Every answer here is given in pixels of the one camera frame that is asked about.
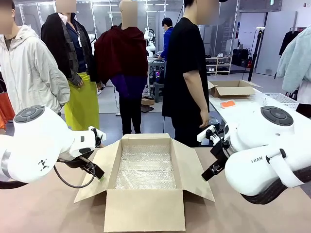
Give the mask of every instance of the bubble wrap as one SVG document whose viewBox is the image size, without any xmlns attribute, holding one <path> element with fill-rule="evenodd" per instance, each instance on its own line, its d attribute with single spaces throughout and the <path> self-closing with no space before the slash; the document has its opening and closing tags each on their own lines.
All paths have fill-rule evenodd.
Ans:
<svg viewBox="0 0 311 233">
<path fill-rule="evenodd" d="M 115 189 L 175 189 L 170 145 L 124 146 Z"/>
</svg>

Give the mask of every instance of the person's hand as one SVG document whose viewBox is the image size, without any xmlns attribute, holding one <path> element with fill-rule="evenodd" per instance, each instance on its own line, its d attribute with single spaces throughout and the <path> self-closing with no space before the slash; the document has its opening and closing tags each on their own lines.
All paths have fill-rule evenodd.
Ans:
<svg viewBox="0 0 311 233">
<path fill-rule="evenodd" d="M 103 89 L 102 82 L 99 82 L 96 85 L 97 85 L 97 90 L 101 91 Z"/>
<path fill-rule="evenodd" d="M 200 114 L 201 114 L 201 118 L 202 118 L 202 125 L 200 125 L 200 128 L 203 129 L 208 125 L 208 121 L 209 121 L 208 109 L 201 110 Z"/>
<path fill-rule="evenodd" d="M 79 83 L 78 83 L 78 87 L 81 88 L 83 86 L 83 81 L 81 80 Z"/>
</svg>

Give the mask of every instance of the person in blue jacket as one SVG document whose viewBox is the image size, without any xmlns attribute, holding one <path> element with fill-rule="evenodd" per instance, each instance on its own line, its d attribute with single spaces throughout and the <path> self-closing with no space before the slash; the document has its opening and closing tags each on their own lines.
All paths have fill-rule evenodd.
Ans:
<svg viewBox="0 0 311 233">
<path fill-rule="evenodd" d="M 168 49 L 169 49 L 170 37 L 171 37 L 172 31 L 174 29 L 172 20 L 170 18 L 164 18 L 162 20 L 162 27 L 165 30 L 165 33 L 164 33 L 164 49 L 163 49 L 163 52 L 161 53 L 161 55 L 159 55 L 159 58 L 164 58 L 166 61 L 167 53 L 168 53 Z"/>
</svg>

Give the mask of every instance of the lime green skirt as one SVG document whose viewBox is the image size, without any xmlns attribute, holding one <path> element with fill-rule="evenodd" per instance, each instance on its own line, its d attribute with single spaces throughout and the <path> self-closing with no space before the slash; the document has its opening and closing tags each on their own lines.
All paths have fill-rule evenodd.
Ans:
<svg viewBox="0 0 311 233">
<path fill-rule="evenodd" d="M 66 123 L 74 131 L 88 130 L 89 126 L 99 129 L 96 83 L 90 81 L 90 76 L 86 72 L 78 75 L 84 84 L 78 88 L 69 82 L 70 100 L 64 107 Z"/>
</svg>

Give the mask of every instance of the cardboard box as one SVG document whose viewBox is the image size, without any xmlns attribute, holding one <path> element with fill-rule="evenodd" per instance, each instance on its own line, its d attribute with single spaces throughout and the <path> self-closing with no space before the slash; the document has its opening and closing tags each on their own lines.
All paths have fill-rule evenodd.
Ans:
<svg viewBox="0 0 311 233">
<path fill-rule="evenodd" d="M 146 98 L 142 98 L 142 100 L 141 100 L 141 104 L 145 105 L 145 106 L 154 105 L 154 103 L 155 103 L 155 100 L 149 100 Z"/>
<path fill-rule="evenodd" d="M 255 93 L 253 87 L 257 84 L 244 80 L 236 81 L 209 81 L 208 89 L 213 97 L 245 97 Z"/>
<path fill-rule="evenodd" d="M 128 145 L 170 145 L 176 189 L 114 189 L 122 148 Z M 208 182 L 201 178 L 203 169 L 195 150 L 167 133 L 125 135 L 100 149 L 93 162 L 105 171 L 105 178 L 80 189 L 74 202 L 107 191 L 104 232 L 185 231 L 183 191 L 215 201 Z M 87 174 L 83 184 L 90 179 Z"/>
</svg>

